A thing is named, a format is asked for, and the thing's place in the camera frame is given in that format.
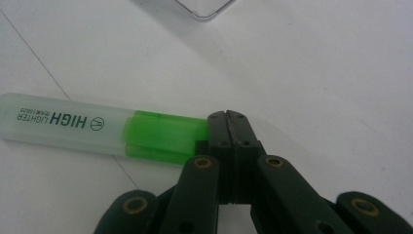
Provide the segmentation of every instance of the printed logo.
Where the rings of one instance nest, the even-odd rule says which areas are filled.
[[[49,124],[84,129],[87,121],[88,121],[88,117],[54,112]]]
[[[103,128],[103,126],[104,126],[104,121],[103,121],[102,118],[96,117],[96,118],[92,119],[92,121],[91,121],[91,129],[92,129],[93,131],[99,131],[99,130],[101,130],[101,129]]]

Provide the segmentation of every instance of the green cap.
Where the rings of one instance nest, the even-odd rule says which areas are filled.
[[[193,157],[195,141],[207,138],[207,120],[139,110],[122,135],[127,156],[176,164]]]

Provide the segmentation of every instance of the white table surface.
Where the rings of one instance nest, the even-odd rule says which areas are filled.
[[[0,0],[0,94],[206,118],[245,114],[319,195],[371,194],[413,224],[413,3],[246,1],[196,21],[169,0]],[[0,233],[93,233],[181,167],[0,140]],[[254,233],[248,206],[218,233]]]

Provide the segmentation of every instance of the green highlighter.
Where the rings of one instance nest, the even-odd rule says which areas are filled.
[[[5,94],[0,137],[184,164],[208,132],[204,119]]]

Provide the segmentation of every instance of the dark green plastic part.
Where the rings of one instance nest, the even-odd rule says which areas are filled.
[[[207,140],[207,120],[136,111],[122,135],[127,156],[184,164],[195,154],[195,142]]]

